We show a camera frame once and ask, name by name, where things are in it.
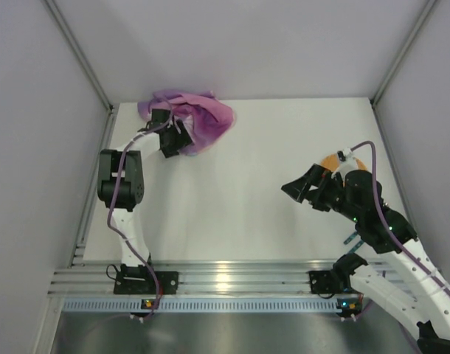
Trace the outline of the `purple printed placemat cloth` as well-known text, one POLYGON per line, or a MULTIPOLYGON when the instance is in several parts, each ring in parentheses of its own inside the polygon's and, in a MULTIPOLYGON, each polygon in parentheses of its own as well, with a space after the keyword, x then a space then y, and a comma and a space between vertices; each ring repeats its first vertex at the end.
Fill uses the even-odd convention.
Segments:
POLYGON ((211 91, 162 90, 153 93, 152 99, 137 103, 137 111, 146 122, 156 108, 171 110, 174 118, 184 123, 192 139, 191 145, 179 151, 185 156, 204 152, 235 124, 232 108, 219 101, 211 91))

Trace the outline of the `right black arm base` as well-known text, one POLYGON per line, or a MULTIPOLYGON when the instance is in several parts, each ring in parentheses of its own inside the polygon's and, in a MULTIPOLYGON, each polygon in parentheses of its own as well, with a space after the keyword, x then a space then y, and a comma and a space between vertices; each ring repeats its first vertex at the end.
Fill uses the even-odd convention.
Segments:
POLYGON ((316 295, 355 294, 347 274, 334 270, 309 271, 311 293, 316 295))

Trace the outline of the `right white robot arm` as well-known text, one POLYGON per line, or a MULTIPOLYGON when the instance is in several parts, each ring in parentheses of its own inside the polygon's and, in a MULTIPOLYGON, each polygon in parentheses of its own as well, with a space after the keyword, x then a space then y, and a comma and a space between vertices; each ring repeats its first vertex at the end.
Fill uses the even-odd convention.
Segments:
POLYGON ((333 173, 314 164, 281 190, 297 203, 334 211, 354 222, 356 234, 404 281, 405 293, 357 253, 342 255, 326 271, 311 271, 311 292, 369 297, 396 319, 422 353, 450 353, 450 287, 437 274, 416 231, 399 212, 384 205, 381 184, 366 170, 333 173))

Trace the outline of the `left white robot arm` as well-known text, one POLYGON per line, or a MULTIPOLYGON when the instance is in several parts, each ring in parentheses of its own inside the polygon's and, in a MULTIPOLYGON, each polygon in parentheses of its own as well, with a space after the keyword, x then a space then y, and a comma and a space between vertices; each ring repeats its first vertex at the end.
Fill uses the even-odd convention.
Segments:
POLYGON ((100 151, 97 197, 108 210, 107 227, 120 239, 122 266, 149 267, 150 251, 139 216, 145 194, 144 159, 158 154, 174 157, 191 144, 184 123, 175 119, 171 110, 155 108, 146 126, 128 142, 100 151))

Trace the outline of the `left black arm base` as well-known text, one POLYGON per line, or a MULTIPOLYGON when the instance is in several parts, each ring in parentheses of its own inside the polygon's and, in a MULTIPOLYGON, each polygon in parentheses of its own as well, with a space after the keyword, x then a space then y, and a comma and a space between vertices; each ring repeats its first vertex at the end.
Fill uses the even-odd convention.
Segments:
MULTIPOLYGON (((156 271, 160 295, 174 295, 179 286, 179 273, 177 271, 156 271)), ((114 283, 115 295, 156 295, 156 283, 147 271, 146 275, 127 277, 118 274, 114 283)))

